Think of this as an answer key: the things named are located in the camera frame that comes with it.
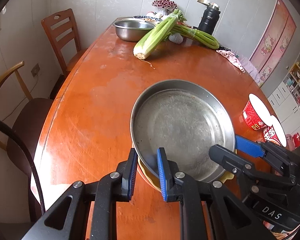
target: pink cloth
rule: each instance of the pink cloth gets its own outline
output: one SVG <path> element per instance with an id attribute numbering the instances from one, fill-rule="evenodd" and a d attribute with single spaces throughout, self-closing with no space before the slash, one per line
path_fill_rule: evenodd
<path id="1" fill-rule="evenodd" d="M 217 50 L 219 54 L 221 54 L 223 57 L 227 58 L 232 65 L 240 69 L 243 73 L 245 73 L 244 68 L 242 67 L 241 63 L 239 60 L 236 58 L 235 54 L 231 51 L 225 51 L 225 50 Z"/>

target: chair seat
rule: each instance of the chair seat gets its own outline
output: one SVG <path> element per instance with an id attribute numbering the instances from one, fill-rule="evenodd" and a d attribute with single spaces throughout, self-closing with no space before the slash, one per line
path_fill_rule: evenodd
<path id="1" fill-rule="evenodd" d="M 52 103 L 52 99 L 32 99 L 22 109 L 13 124 L 13 131 L 15 131 L 26 144 L 32 159 L 34 158 L 41 130 Z M 10 160 L 30 178 L 31 169 L 26 157 L 18 145 L 10 138 L 8 138 L 7 142 L 7 154 Z"/>
<path id="2" fill-rule="evenodd" d="M 82 57 L 82 55 L 86 52 L 86 50 L 87 49 L 82 49 L 72 57 L 72 59 L 69 61 L 67 65 L 67 71 L 70 72 L 74 68 L 74 65 L 77 64 L 78 60 Z"/>

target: bunch of green vegetables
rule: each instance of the bunch of green vegetables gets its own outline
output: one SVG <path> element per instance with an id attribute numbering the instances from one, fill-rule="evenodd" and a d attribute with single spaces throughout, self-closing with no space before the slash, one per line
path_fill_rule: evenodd
<path id="1" fill-rule="evenodd" d="M 181 10 L 174 10 L 135 45 L 134 56 L 142 60 L 146 59 L 170 33 L 180 33 L 182 36 L 197 40 L 211 49 L 219 48 L 218 41 L 210 34 L 177 24 L 178 21 L 184 22 L 185 20 Z"/>

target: power outlet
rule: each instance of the power outlet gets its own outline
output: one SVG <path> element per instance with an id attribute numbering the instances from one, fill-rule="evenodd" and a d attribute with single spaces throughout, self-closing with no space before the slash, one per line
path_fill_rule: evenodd
<path id="1" fill-rule="evenodd" d="M 209 0 L 197 0 L 197 2 L 208 5 L 210 3 Z"/>
<path id="2" fill-rule="evenodd" d="M 35 77 L 40 71 L 39 63 L 37 63 L 33 69 L 31 70 L 31 74 L 33 77 Z"/>

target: metal pan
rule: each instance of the metal pan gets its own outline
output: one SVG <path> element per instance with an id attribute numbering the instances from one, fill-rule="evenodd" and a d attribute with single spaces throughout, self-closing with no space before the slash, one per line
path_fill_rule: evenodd
<path id="1" fill-rule="evenodd" d="M 196 180 L 210 182 L 225 170 L 209 158 L 219 144 L 231 151 L 235 134 L 221 103 L 206 89 L 184 80 L 165 80 L 148 87 L 132 109 L 130 132 L 145 166 L 158 175 L 157 149 Z"/>

